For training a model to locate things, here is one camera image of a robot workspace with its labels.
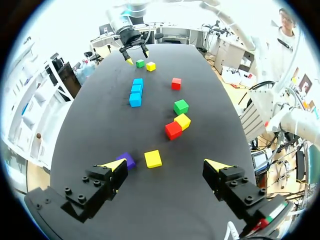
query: screw head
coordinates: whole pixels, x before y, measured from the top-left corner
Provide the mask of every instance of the screw head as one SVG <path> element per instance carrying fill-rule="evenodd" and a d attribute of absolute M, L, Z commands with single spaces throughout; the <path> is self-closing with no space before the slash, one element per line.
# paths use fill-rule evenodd
<path fill-rule="evenodd" d="M 70 188 L 70 187 L 65 187 L 65 188 L 64 188 L 64 192 L 65 192 L 65 194 L 67 194 L 67 195 L 72 194 L 72 191 L 71 191 L 71 188 Z"/>
<path fill-rule="evenodd" d="M 87 183 L 87 182 L 89 182 L 89 178 L 88 178 L 87 176 L 83 176 L 83 177 L 82 177 L 82 181 L 83 181 L 84 183 Z"/>
<path fill-rule="evenodd" d="M 86 202 L 86 197 L 84 195 L 80 194 L 78 196 L 78 201 L 83 204 Z"/>
<path fill-rule="evenodd" d="M 232 181 L 231 183 L 230 183 L 230 186 L 231 187 L 236 187 L 238 185 L 238 183 L 237 183 L 237 181 Z"/>
<path fill-rule="evenodd" d="M 254 199 L 255 199 L 255 198 L 254 198 L 253 196 L 249 195 L 249 196 L 247 196 L 247 197 L 245 198 L 245 201 L 249 204 L 249 203 L 251 203 Z"/>
<path fill-rule="evenodd" d="M 267 192 L 267 190 L 265 188 L 261 188 L 259 191 L 259 194 L 263 196 L 266 194 L 266 192 Z"/>
<path fill-rule="evenodd" d="M 242 178 L 243 183 L 247 183 L 248 181 L 249 181 L 249 179 L 246 176 L 244 178 Z"/>
<path fill-rule="evenodd" d="M 101 182 L 99 180 L 94 180 L 93 185 L 99 187 L 101 185 Z"/>

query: black table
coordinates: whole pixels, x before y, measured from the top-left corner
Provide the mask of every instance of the black table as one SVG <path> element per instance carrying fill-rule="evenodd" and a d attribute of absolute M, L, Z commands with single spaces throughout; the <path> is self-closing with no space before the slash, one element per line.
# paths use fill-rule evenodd
<path fill-rule="evenodd" d="M 254 182 L 243 128 L 222 84 L 191 45 L 148 45 L 156 70 L 126 63 L 112 52 L 79 91 L 60 130 L 51 167 L 51 186 L 60 194 L 92 164 L 112 162 L 124 152 L 136 161 L 113 201 L 84 224 L 112 240 L 223 239 L 227 222 L 245 226 L 218 202 L 202 177 L 205 158 L 239 165 Z M 129 50 L 133 60 L 141 49 Z M 171 90 L 172 78 L 181 90 Z M 144 79 L 142 106 L 131 108 L 134 78 Z M 190 127 L 169 141 L 165 125 L 176 117 L 174 102 L 185 99 Z M 159 150 L 162 166 L 147 168 L 144 153 Z"/>

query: white cabinet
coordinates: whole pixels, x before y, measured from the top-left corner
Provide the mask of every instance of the white cabinet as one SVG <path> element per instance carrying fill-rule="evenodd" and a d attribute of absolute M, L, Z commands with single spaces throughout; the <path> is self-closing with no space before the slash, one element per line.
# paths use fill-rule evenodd
<path fill-rule="evenodd" d="M 43 74 L 48 67 L 57 80 L 55 85 Z M 50 59 L 37 68 L 32 76 L 17 81 L 23 69 L 17 64 L 11 74 L 5 76 L 1 138 L 20 157 L 50 170 L 58 134 L 73 97 Z M 70 101 L 66 102 L 61 94 Z"/>
<path fill-rule="evenodd" d="M 220 39 L 214 67 L 220 74 L 223 66 L 238 69 L 244 54 L 245 50 Z"/>

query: glasses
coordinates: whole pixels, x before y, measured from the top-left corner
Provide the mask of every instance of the glasses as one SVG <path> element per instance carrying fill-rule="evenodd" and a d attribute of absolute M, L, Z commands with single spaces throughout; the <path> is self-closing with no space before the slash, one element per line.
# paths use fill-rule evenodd
<path fill-rule="evenodd" d="M 283 19 L 285 19 L 285 20 L 287 20 L 289 23 L 294 23 L 294 21 L 289 17 L 289 16 L 287 16 L 287 15 L 284 15 L 284 14 L 282 14 L 282 13 L 280 13 L 280 16 L 281 16 L 281 19 L 283 20 Z"/>

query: man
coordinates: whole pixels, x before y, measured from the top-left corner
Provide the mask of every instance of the man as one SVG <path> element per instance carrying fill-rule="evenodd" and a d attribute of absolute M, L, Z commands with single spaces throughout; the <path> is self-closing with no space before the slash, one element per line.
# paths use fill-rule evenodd
<path fill-rule="evenodd" d="M 271 64 L 271 76 L 273 77 L 271 81 L 274 82 L 278 82 L 282 75 L 286 73 L 292 60 L 296 40 L 293 31 L 296 22 L 284 8 L 281 8 L 279 13 L 282 26 L 273 27 L 267 41 L 268 59 Z"/>

